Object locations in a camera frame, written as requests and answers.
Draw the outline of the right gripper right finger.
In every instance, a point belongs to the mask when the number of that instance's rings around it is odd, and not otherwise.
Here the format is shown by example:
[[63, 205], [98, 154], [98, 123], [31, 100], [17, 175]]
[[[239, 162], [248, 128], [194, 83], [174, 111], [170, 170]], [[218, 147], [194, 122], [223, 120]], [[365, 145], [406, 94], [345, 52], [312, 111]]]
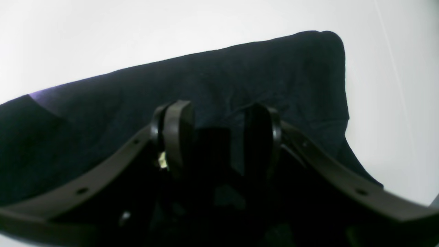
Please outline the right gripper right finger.
[[252, 104], [246, 109], [244, 148], [246, 173], [257, 183], [268, 184], [285, 151], [335, 191], [381, 217], [401, 223], [438, 223], [438, 209], [392, 195], [347, 169], [298, 128], [282, 122], [274, 108]]

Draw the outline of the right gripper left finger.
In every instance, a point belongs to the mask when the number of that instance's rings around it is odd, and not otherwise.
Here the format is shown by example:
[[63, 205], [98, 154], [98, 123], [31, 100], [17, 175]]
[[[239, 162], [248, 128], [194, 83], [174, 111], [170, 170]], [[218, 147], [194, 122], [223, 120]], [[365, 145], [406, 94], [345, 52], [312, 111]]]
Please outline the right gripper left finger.
[[158, 107], [152, 121], [94, 169], [43, 195], [1, 208], [1, 232], [55, 247], [143, 247], [157, 197], [183, 179], [193, 104]]

